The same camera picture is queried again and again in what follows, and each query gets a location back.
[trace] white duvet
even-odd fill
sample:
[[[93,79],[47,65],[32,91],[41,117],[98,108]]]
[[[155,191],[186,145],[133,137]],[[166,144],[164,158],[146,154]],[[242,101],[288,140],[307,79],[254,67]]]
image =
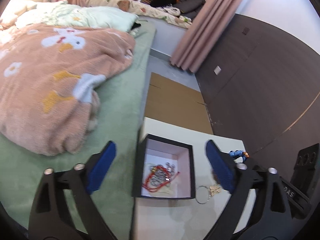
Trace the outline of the white duvet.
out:
[[[56,26],[79,26],[91,28],[114,28],[129,32],[138,19],[132,13],[118,8],[97,6],[80,7],[66,0],[54,3],[37,3],[37,8],[25,12],[16,21],[18,29],[34,23]]]

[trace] green bed sheet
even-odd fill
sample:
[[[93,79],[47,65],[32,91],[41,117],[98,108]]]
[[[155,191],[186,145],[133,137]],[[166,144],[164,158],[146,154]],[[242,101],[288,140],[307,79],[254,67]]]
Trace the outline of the green bed sheet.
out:
[[[101,100],[98,126],[78,154],[64,153],[47,157],[32,153],[0,135],[0,201],[8,214],[28,228],[33,198],[44,169],[70,170],[85,163],[112,140],[117,146],[113,161],[100,190],[92,199],[107,225],[119,240],[129,239],[133,198],[133,165],[139,128],[139,115],[150,47],[156,32],[146,21],[135,37],[132,66],[106,81],[96,91]],[[85,231],[70,192],[66,192],[70,213],[79,230]]]

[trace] black box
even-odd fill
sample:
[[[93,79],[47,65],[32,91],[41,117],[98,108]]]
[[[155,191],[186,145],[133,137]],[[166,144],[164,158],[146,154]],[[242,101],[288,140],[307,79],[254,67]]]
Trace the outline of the black box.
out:
[[[170,187],[162,187],[159,192],[150,193],[142,185],[151,173],[151,165],[166,163],[175,165],[174,178]],[[138,143],[135,171],[132,186],[132,196],[153,199],[193,199],[196,197],[195,169],[192,145],[176,142],[148,134]]]

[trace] grey floor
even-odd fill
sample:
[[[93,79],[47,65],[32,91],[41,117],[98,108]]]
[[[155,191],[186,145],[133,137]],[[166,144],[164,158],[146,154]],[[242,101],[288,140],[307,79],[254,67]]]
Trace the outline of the grey floor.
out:
[[[145,81],[145,86],[144,86],[143,95],[142,95],[142,102],[141,102],[141,111],[140,111],[141,124],[144,117],[144,109],[146,106],[148,88],[149,88],[150,77],[152,72],[157,73],[163,77],[169,78],[175,82],[178,82],[182,85],[190,87],[194,90],[200,91],[194,74],[188,73],[176,67],[172,67],[169,65],[168,62],[150,55],[148,66],[147,66],[146,81]]]

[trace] pink blanket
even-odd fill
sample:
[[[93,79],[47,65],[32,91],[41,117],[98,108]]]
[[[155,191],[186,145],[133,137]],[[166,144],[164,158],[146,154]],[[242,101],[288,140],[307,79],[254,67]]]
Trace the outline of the pink blanket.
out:
[[[0,45],[0,132],[39,154],[77,152],[94,129],[94,88],[132,63],[135,40],[114,29],[30,25]]]

